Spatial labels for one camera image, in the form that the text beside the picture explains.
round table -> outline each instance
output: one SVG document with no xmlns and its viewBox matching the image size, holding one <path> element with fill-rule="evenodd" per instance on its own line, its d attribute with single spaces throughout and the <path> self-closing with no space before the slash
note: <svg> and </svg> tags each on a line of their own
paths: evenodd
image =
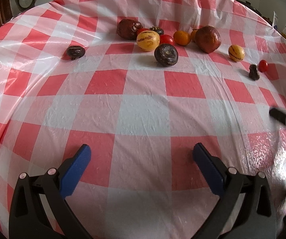
<svg viewBox="0 0 286 239">
<path fill-rule="evenodd" d="M 194 42 L 163 68 L 153 52 L 116 35 L 136 19 L 166 34 L 214 26 L 211 54 Z M 236 63 L 228 47 L 246 57 Z M 70 61 L 70 45 L 86 48 Z M 248 78 L 265 59 L 266 73 Z M 67 198 L 96 238 L 191 238 L 218 198 L 191 150 L 202 142 L 226 166 L 266 173 L 278 216 L 286 207 L 286 41 L 235 0 L 54 0 L 0 28 L 0 229 L 18 176 L 42 175 L 83 144 L 92 160 Z M 49 206 L 49 220 L 60 230 Z M 232 226 L 235 215 L 227 229 Z"/>
</svg>

blue gripper pad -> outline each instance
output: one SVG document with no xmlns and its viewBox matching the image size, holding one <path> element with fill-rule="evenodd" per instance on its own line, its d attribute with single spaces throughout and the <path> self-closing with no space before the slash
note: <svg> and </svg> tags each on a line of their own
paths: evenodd
<svg viewBox="0 0 286 239">
<path fill-rule="evenodd" d="M 91 160 L 91 149 L 88 145 L 82 145 L 76 153 L 74 161 L 64 176 L 60 179 L 60 194 L 63 199 L 71 196 L 79 183 L 83 172 Z"/>
<path fill-rule="evenodd" d="M 222 174 L 212 161 L 214 158 L 217 157 L 211 156 L 202 143 L 197 143 L 194 146 L 193 160 L 201 170 L 212 193 L 221 197 L 225 193 L 225 181 Z"/>
</svg>

yellow striped fruit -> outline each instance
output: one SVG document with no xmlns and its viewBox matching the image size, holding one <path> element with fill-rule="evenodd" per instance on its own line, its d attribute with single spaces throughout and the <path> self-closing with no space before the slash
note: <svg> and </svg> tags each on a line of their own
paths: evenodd
<svg viewBox="0 0 286 239">
<path fill-rule="evenodd" d="M 245 51 L 239 45 L 231 45 L 228 49 L 228 55 L 230 55 L 230 58 L 235 62 L 240 62 L 245 57 Z"/>
<path fill-rule="evenodd" d="M 159 46 L 160 37 L 158 33 L 152 30 L 145 30 L 138 34 L 136 42 L 144 51 L 153 51 Z"/>
</svg>

red tomato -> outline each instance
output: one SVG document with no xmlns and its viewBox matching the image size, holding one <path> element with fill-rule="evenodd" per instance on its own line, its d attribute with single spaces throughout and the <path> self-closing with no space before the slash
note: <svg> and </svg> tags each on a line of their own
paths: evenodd
<svg viewBox="0 0 286 239">
<path fill-rule="evenodd" d="M 145 30 L 149 30 L 148 28 L 139 28 L 137 31 L 136 31 L 136 35 L 140 34 L 142 31 L 145 31 Z"/>
<path fill-rule="evenodd" d="M 159 44 L 171 44 L 171 45 L 175 45 L 175 41 L 174 39 L 170 36 L 170 35 L 166 35 L 166 34 L 163 34 L 163 35 L 160 35 L 160 42 Z"/>
<path fill-rule="evenodd" d="M 258 64 L 258 69 L 261 72 L 266 72 L 268 70 L 268 64 L 266 62 L 266 60 L 261 60 Z"/>
</svg>

metal pin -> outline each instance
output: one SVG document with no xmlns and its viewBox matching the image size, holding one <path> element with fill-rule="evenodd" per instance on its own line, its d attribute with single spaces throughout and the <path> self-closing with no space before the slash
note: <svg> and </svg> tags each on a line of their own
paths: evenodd
<svg viewBox="0 0 286 239">
<path fill-rule="evenodd" d="M 265 173 L 263 173 L 263 172 L 259 172 L 258 176 L 261 177 L 262 179 L 264 179 L 266 177 Z"/>
<path fill-rule="evenodd" d="M 237 173 L 237 170 L 236 170 L 236 168 L 234 168 L 234 167 L 229 167 L 229 168 L 228 168 L 228 172 L 231 173 L 231 174 L 236 174 L 236 173 Z"/>
<path fill-rule="evenodd" d="M 24 179 L 25 177 L 26 177 L 26 173 L 25 172 L 21 173 L 20 176 L 19 176 L 20 179 Z"/>
<path fill-rule="evenodd" d="M 53 175 L 56 173 L 56 169 L 55 168 L 51 168 L 48 170 L 48 175 Z"/>
</svg>

